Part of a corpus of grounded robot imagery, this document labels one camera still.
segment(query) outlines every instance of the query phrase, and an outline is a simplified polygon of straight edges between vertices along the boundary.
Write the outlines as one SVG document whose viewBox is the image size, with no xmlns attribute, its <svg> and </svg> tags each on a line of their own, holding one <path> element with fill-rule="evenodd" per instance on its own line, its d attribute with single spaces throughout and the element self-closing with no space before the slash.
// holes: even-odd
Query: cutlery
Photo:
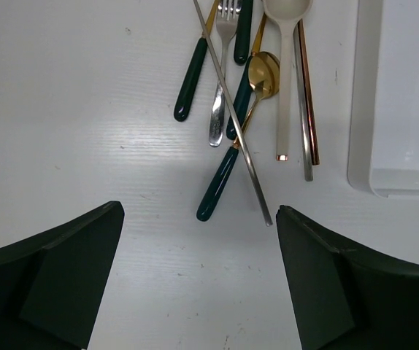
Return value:
<svg viewBox="0 0 419 350">
<path fill-rule="evenodd" d="M 266 15 L 280 27 L 281 31 L 280 107 L 277 116 L 276 159 L 286 161 L 289 153 L 293 32 L 297 23 L 312 6 L 312 0 L 264 0 L 263 4 Z"/>
<path fill-rule="evenodd" d="M 271 218 L 271 214 L 269 213 L 268 205 L 266 204 L 265 196 L 263 194 L 263 190 L 261 189 L 260 181 L 258 180 L 258 175 L 256 173 L 255 166 L 253 165 L 253 159 L 250 155 L 250 151 L 248 149 L 247 142 L 245 141 L 244 134 L 242 132 L 242 128 L 240 127 L 239 121 L 237 120 L 237 114 L 234 109 L 234 105 L 232 103 L 232 98 L 229 93 L 229 89 L 227 88 L 226 80 L 224 79 L 223 71 L 219 65 L 218 56 L 216 55 L 215 47 L 212 44 L 210 34 L 204 24 L 203 14 L 201 13 L 200 5 L 198 0 L 193 0 L 193 4 L 195 5 L 196 14 L 200 20 L 201 29 L 203 29 L 204 37 L 207 40 L 209 53 L 211 54 L 211 59 L 213 65 L 215 66 L 216 74 L 218 75 L 221 87 L 223 88 L 223 92 L 226 94 L 226 103 L 229 111 L 231 113 L 231 118 L 234 121 L 234 125 L 237 131 L 237 136 L 239 137 L 239 144 L 240 148 L 242 149 L 242 153 L 244 155 L 245 164 L 247 165 L 248 173 L 250 174 L 250 178 L 252 179 L 253 188 L 255 189 L 255 193 L 260 203 L 261 211 L 263 213 L 263 217 L 265 220 L 266 226 L 273 225 L 273 220 Z"/>
<path fill-rule="evenodd" d="M 272 97 L 279 91 L 280 81 L 280 64 L 278 59 L 267 52 L 260 52 L 250 61 L 248 72 L 250 86 L 255 91 L 256 99 L 253 102 L 247 118 L 242 126 L 242 131 L 248 129 L 248 125 L 252 120 L 255 108 L 261 100 Z M 223 193 L 224 187 L 231 175 L 234 164 L 239 155 L 239 139 L 236 139 L 231 147 L 229 147 L 226 156 L 219 165 L 209 187 L 204 194 L 203 199 L 196 211 L 196 218 L 200 221 L 210 219 L 219 198 Z"/>
<path fill-rule="evenodd" d="M 211 34 L 212 25 L 215 22 L 216 11 L 218 10 L 219 0 L 214 0 L 211 11 L 209 12 L 206 30 Z M 204 38 L 204 33 L 196 43 L 195 50 L 193 51 L 192 59 L 188 65 L 187 73 L 180 88 L 179 96 L 175 103 L 174 119 L 178 122 L 183 122 L 190 114 L 192 106 L 193 95 L 198 84 L 201 73 L 201 68 L 204 62 L 204 56 L 207 54 L 207 41 Z"/>
<path fill-rule="evenodd" d="M 254 57 L 257 53 L 260 52 L 261 48 L 261 40 L 263 39 L 263 32 L 265 29 L 266 24 L 266 15 L 263 14 L 263 17 L 260 21 L 260 26 L 258 27 L 258 32 L 255 36 L 255 41 L 253 42 L 252 46 L 252 53 L 250 57 L 247 59 L 247 63 L 245 64 L 244 73 L 239 83 L 239 88 L 237 90 L 236 98 L 234 99 L 234 108 L 236 109 L 237 117 L 239 118 L 239 123 L 243 124 L 245 120 L 245 116 L 247 115 L 248 104 L 250 103 L 250 96 L 252 95 L 252 88 L 250 86 L 250 82 L 248 81 L 248 68 L 250 66 L 250 60 Z M 235 140 L 237 134 L 236 129 L 234 127 L 234 123 L 232 119 L 229 119 L 226 129 L 226 135 L 228 139 Z"/>
<path fill-rule="evenodd" d="M 317 130 L 315 127 L 315 116 L 313 113 L 313 100 L 312 100 L 312 86 L 310 84 L 309 61 L 307 59 L 307 45 L 305 43 L 305 30 L 304 21 L 300 20 L 297 23 L 296 33 L 294 34 L 294 52 L 301 56 L 301 65 L 297 65 L 297 74 L 301 74 L 304 80 L 305 96 L 306 96 L 306 118 L 308 122 L 308 136 L 310 142 L 310 153 L 312 156 L 312 164 L 314 166 L 320 165 L 320 156 L 318 154 L 318 141 Z"/>
<path fill-rule="evenodd" d="M 236 44 L 234 46 L 234 61 L 239 65 L 247 62 L 250 49 L 250 34 L 252 31 L 253 0 L 244 0 L 237 23 Z"/>
<path fill-rule="evenodd" d="M 307 91 L 306 82 L 304 80 L 302 51 L 299 36 L 299 24 L 294 30 L 294 58 L 296 62 L 297 71 L 297 90 L 299 95 L 299 112 L 300 112 L 300 125 L 302 131 L 302 149 L 304 155 L 304 177 L 305 181 L 313 181 L 313 167 L 312 167 L 312 148 L 309 138 L 309 115 L 307 109 Z"/>
<path fill-rule="evenodd" d="M 227 51 L 229 43 L 236 34 L 237 21 L 242 6 L 242 0 L 220 0 L 218 15 L 216 16 L 216 30 L 223 43 L 221 55 L 221 71 L 226 75 Z M 221 84 L 216 87 L 215 101 L 212 105 L 211 119 L 209 121 L 209 145 L 217 147 L 223 139 L 225 99 Z"/>
</svg>

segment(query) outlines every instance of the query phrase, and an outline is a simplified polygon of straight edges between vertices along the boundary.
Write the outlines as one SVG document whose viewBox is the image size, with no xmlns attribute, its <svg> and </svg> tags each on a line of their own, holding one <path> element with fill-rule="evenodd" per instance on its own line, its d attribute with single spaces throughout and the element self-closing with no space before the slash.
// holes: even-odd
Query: dark green handle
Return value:
<svg viewBox="0 0 419 350">
<path fill-rule="evenodd" d="M 244 0 L 237 21 L 237 37 L 234 47 L 234 61 L 241 66 L 248 59 L 250 32 L 252 31 L 253 0 Z"/>
<path fill-rule="evenodd" d="M 237 148 L 229 147 L 223 162 L 219 166 L 218 171 L 216 171 L 215 176 L 212 178 L 207 192 L 204 194 L 200 206 L 196 211 L 196 218 L 198 220 L 208 221 L 210 219 L 211 214 L 218 204 L 219 197 L 221 196 L 221 193 L 223 193 L 229 175 L 231 175 L 232 168 L 237 160 L 237 155 L 239 155 L 239 150 Z"/>
<path fill-rule="evenodd" d="M 174 108 L 174 118 L 178 122 L 183 122 L 190 114 L 193 95 L 195 95 L 196 85 L 200 78 L 204 56 L 207 54 L 208 44 L 205 38 L 200 38 L 193 51 L 192 60 L 187 69 L 187 74 L 180 88 L 179 97 Z"/>
<path fill-rule="evenodd" d="M 250 96 L 252 95 L 252 87 L 248 81 L 248 66 L 252 56 L 250 56 L 245 64 L 244 74 L 239 83 L 239 89 L 237 90 L 236 98 L 234 99 L 234 109 L 237 113 L 237 119 L 240 123 L 240 126 L 244 123 L 245 117 L 247 116 L 248 104 L 250 103 Z M 234 122 L 232 118 L 229 119 L 227 123 L 226 135 L 228 139 L 235 140 L 237 137 L 236 128 L 234 127 Z"/>
</svg>

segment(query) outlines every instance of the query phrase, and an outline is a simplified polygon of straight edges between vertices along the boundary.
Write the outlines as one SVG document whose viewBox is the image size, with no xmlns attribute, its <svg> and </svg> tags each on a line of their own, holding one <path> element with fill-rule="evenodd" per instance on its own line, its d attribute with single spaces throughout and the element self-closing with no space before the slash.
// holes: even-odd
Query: fork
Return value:
<svg viewBox="0 0 419 350">
<path fill-rule="evenodd" d="M 216 16 L 216 30 L 223 43 L 221 55 L 221 70 L 226 75 L 226 61 L 229 43 L 237 31 L 237 21 L 243 0 L 220 0 Z M 221 84 L 218 82 L 215 101 L 212 105 L 211 120 L 209 121 L 209 144 L 212 147 L 220 145 L 223 139 L 224 112 L 226 99 Z"/>
</svg>

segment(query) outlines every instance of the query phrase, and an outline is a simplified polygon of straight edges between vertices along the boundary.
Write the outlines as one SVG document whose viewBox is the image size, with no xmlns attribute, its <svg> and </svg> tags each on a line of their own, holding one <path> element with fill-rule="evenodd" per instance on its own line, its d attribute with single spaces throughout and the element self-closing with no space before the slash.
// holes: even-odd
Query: white plastic tray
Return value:
<svg viewBox="0 0 419 350">
<path fill-rule="evenodd" d="M 348 177 L 419 197 L 419 1 L 360 0 Z"/>
</svg>

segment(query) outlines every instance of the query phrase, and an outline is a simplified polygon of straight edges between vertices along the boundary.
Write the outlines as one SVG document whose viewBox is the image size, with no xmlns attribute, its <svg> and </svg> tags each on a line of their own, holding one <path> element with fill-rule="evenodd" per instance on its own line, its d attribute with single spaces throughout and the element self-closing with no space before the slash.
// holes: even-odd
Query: white spoon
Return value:
<svg viewBox="0 0 419 350">
<path fill-rule="evenodd" d="M 265 13 L 281 30 L 280 110 L 277 116 L 276 159 L 286 161 L 291 118 L 293 32 L 312 6 L 312 0 L 264 0 Z"/>
</svg>

